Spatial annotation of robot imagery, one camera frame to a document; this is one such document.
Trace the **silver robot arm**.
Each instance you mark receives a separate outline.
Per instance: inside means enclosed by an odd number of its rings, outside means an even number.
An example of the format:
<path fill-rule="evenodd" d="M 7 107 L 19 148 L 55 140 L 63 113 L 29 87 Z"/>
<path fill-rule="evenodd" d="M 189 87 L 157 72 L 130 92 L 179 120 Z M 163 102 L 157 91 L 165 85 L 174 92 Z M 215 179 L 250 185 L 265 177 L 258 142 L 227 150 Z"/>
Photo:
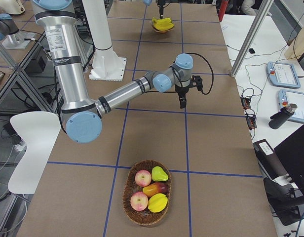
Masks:
<path fill-rule="evenodd" d="M 95 46 L 92 79 L 122 80 L 126 59 L 113 50 L 104 2 L 85 0 L 83 8 Z M 89 97 L 83 63 L 75 36 L 76 15 L 70 0 L 32 1 L 36 23 L 45 30 L 55 74 L 64 104 L 61 108 L 66 134 L 75 142 L 89 143 L 102 131 L 103 115 L 151 89 L 166 92 L 174 88 L 180 106 L 186 106 L 186 93 L 196 87 L 202 91 L 202 80 L 192 75 L 193 59 L 180 54 L 168 69 L 147 72 L 113 92 L 93 100 Z"/>
<path fill-rule="evenodd" d="M 153 0 L 143 0 L 143 3 L 147 6 L 150 6 L 152 2 Z M 159 8 L 159 18 L 163 19 L 166 0 L 156 0 L 155 2 Z"/>

